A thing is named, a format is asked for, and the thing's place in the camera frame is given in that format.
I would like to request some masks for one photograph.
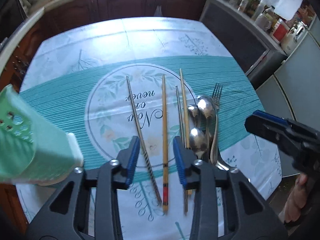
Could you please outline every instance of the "wooden cabinet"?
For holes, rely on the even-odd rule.
[[[47,12],[44,17],[54,35],[99,22],[97,0],[74,0]]]
[[[25,72],[42,41],[54,35],[41,18],[22,38],[18,47],[10,56],[0,75],[0,91],[8,84],[12,84],[19,92]]]
[[[12,225],[24,234],[28,221],[22,210],[15,186],[0,184],[0,206]]]
[[[164,17],[200,19],[206,0],[156,0]]]
[[[155,0],[98,0],[100,21],[153,16]]]
[[[16,48],[0,75],[0,91],[6,85],[12,84],[13,88],[19,92],[27,68],[26,57],[19,48]]]
[[[48,28],[45,19],[41,18],[22,38],[19,43],[19,51],[28,62],[31,62],[42,41],[54,35],[55,32]]]

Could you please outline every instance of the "wooden chopstick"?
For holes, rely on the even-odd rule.
[[[162,133],[163,133],[163,206],[166,213],[169,204],[169,172],[168,172],[168,124],[167,124],[167,99],[165,94],[165,77],[162,76]]]
[[[187,107],[187,98],[186,92],[184,90],[184,80],[182,75],[182,69],[180,69],[180,80],[181,80],[181,91],[182,91],[182,102],[183,102],[183,113],[184,113],[184,128],[185,132],[184,135],[186,137],[185,140],[185,148],[190,148],[190,130],[189,130],[189,116],[188,116],[188,107]]]

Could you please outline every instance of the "cutlery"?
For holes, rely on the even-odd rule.
[[[186,92],[184,90],[184,80],[182,75],[182,69],[180,69],[180,81],[181,81],[181,91],[182,91],[182,102],[183,102],[183,113],[184,113],[184,134],[186,136],[185,140],[185,148],[190,148],[190,141],[189,141],[189,116],[188,116],[188,107],[187,107],[187,97]]]
[[[199,128],[192,128],[190,131],[191,150],[202,159],[202,155],[208,150],[207,138]]]
[[[142,132],[141,132],[141,128],[140,128],[140,123],[139,123],[139,119],[138,119],[138,115],[137,115],[137,110],[136,110],[136,107],[135,107],[135,104],[134,104],[134,101],[133,101],[133,96],[132,96],[129,76],[127,76],[127,84],[128,84],[129,94],[130,94],[130,101],[131,101],[131,106],[132,106],[132,110],[133,110],[134,120],[135,120],[135,123],[136,123],[138,135],[139,135],[140,142],[141,142],[141,148],[142,148],[143,157],[144,157],[144,160],[145,160],[146,165],[147,165],[147,170],[148,170],[148,173],[149,173],[150,178],[151,178],[151,183],[152,183],[152,186],[153,186],[153,190],[155,191],[157,201],[158,201],[159,204],[161,204],[162,200],[161,200],[161,197],[160,197],[160,194],[159,194],[159,190],[158,190],[158,186],[157,186],[157,183],[156,183],[155,176],[153,175],[151,163],[150,163],[150,160],[149,160],[149,156],[148,156],[148,153],[147,153],[146,145],[144,144],[144,140],[143,140],[143,136],[142,136]]]
[[[212,164],[216,165],[219,169],[229,170],[231,167],[227,164],[221,157],[220,150],[218,147],[218,127],[219,127],[219,119],[218,119],[218,110],[220,108],[220,98],[222,93],[222,85],[216,83],[210,101],[213,103],[215,109],[215,118],[216,124],[214,129],[213,142],[210,150],[210,161]]]
[[[198,127],[199,124],[199,118],[200,118],[200,111],[197,105],[191,104],[188,105],[188,111],[193,118],[193,122],[195,124],[195,127]]]
[[[183,121],[182,121],[181,103],[180,103],[180,95],[179,95],[178,86],[176,86],[176,95],[177,95],[178,113],[179,113],[180,136],[181,136],[181,140],[182,140],[183,145],[186,146],[185,140],[184,140]],[[188,212],[188,192],[185,189],[183,189],[183,212],[184,212],[184,214],[187,214],[187,212]]]
[[[205,125],[205,135],[207,137],[207,145],[210,144],[210,134],[209,134],[209,125],[212,119],[212,114],[214,114],[214,108],[212,106],[211,101],[207,97],[202,97],[198,102],[198,108],[200,112],[204,115],[206,119],[206,125]]]
[[[163,206],[164,213],[168,212],[169,204],[169,173],[168,173],[168,124],[167,99],[165,94],[165,77],[162,76],[162,133],[163,133]]]

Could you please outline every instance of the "human hand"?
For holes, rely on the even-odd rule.
[[[281,212],[282,215],[284,215],[284,221],[286,223],[289,223],[290,221],[297,221],[301,215],[301,209],[307,203],[308,193],[305,187],[307,180],[308,176],[303,173],[301,173],[296,179],[294,188]]]

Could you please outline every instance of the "metal screw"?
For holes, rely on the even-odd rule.
[[[76,167],[73,170],[74,173],[82,173],[83,172],[83,168],[82,167]]]
[[[110,160],[109,164],[111,166],[118,166],[120,163],[117,159]]]
[[[239,169],[238,168],[232,168],[230,170],[231,173],[238,173],[239,172]]]
[[[203,160],[195,160],[193,164],[196,166],[201,166],[203,164]]]

